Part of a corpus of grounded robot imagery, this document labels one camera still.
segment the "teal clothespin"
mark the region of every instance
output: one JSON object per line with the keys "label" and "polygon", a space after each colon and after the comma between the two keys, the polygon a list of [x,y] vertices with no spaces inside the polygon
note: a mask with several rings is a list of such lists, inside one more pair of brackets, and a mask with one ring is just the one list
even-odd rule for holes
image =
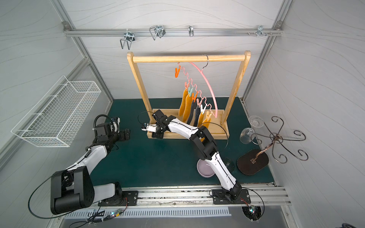
{"label": "teal clothespin", "polygon": [[190,86],[188,87],[189,97],[191,97],[191,94],[193,93],[193,88],[194,88],[194,87],[192,87],[192,88],[190,88]]}

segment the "metal hanger hook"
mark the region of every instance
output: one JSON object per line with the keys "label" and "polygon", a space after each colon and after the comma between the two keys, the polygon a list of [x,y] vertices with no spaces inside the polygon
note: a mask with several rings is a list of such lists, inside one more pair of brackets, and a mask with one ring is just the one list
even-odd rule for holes
{"label": "metal hanger hook", "polygon": [[208,63],[209,63],[209,58],[208,58],[208,56],[206,54],[203,54],[203,55],[205,55],[207,57],[207,64],[205,65],[205,67],[206,67],[208,65]]}

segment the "wire basket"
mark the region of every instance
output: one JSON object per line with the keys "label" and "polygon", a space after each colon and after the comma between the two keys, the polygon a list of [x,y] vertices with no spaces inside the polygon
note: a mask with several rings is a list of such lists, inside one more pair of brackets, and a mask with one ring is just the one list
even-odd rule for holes
{"label": "wire basket", "polygon": [[94,81],[63,76],[11,132],[37,147],[69,147],[100,92]]}

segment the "pink bowl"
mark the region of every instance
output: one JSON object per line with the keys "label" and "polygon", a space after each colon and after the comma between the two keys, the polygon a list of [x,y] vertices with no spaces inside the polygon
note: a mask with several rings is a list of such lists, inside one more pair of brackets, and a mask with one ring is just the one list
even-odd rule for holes
{"label": "pink bowl", "polygon": [[212,177],[215,174],[210,165],[201,159],[199,159],[198,163],[196,164],[196,169],[198,170],[198,173],[205,178]]}

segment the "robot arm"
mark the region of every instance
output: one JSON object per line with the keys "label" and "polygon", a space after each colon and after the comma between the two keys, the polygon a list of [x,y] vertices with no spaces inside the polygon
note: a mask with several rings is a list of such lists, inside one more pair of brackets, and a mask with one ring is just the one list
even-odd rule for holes
{"label": "robot arm", "polygon": [[130,139],[129,129],[119,129],[119,118],[109,119],[111,123],[95,126],[95,139],[85,148],[86,153],[66,170],[52,176],[51,211],[54,215],[87,208],[94,202],[122,194],[116,184],[93,186],[90,178],[90,173],[111,152],[116,142]]}
{"label": "robot arm", "polygon": [[152,116],[156,120],[156,124],[144,124],[142,126],[143,131],[151,131],[153,138],[162,139],[164,132],[170,131],[189,139],[194,145],[197,156],[212,167],[222,189],[225,191],[227,200],[232,202],[237,199],[242,187],[224,165],[219,155],[216,141],[206,127],[190,126],[174,116],[167,117],[161,110],[157,110]]}

